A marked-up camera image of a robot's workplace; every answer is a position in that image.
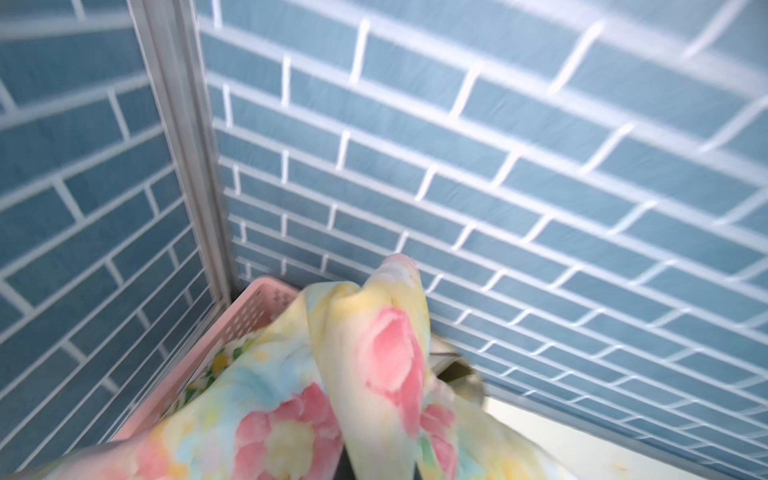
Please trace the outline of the pastel floral skirt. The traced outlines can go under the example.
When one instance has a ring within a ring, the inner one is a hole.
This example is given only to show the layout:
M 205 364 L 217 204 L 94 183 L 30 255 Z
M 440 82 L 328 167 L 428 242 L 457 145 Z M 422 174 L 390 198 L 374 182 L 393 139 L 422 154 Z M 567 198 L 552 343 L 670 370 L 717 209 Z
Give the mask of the pastel floral skirt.
M 197 396 L 125 440 L 23 479 L 566 479 L 548 452 L 429 366 L 419 270 L 315 283 L 239 342 Z

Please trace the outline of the pink plastic basket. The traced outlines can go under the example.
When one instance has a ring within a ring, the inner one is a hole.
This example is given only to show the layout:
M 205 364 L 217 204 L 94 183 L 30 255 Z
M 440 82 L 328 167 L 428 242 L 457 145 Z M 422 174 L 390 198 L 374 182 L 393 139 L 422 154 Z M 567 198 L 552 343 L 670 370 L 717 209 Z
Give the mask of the pink plastic basket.
M 295 288 L 272 277 L 253 281 L 195 343 L 184 346 L 184 356 L 163 374 L 112 438 L 125 440 L 155 424 L 220 347 L 269 324 L 297 294 Z

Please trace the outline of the olive green skirt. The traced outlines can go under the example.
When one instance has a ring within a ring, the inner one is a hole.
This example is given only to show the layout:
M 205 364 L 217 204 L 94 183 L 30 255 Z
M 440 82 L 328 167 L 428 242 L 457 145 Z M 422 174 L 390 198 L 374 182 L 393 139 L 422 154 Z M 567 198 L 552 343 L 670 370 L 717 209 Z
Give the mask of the olive green skirt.
M 482 377 L 456 348 L 434 334 L 430 338 L 429 365 L 437 378 L 456 395 L 480 407 L 485 405 L 486 389 Z

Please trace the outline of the lemon print skirt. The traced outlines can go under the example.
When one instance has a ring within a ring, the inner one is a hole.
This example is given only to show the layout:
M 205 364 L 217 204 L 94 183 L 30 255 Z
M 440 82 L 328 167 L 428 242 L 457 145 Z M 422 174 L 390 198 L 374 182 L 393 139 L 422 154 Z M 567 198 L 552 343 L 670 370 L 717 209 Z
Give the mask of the lemon print skirt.
M 249 348 L 259 336 L 252 332 L 227 343 L 218 342 L 194 371 L 173 402 L 164 410 L 161 419 L 176 413 L 204 393 Z

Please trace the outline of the left corner aluminium post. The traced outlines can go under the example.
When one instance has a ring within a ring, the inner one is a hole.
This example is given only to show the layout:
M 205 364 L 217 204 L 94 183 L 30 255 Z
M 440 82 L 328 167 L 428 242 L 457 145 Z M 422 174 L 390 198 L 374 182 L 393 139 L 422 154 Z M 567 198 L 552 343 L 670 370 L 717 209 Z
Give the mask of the left corner aluminium post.
M 138 41 L 177 166 L 214 301 L 237 296 L 218 150 L 192 1 L 130 1 Z

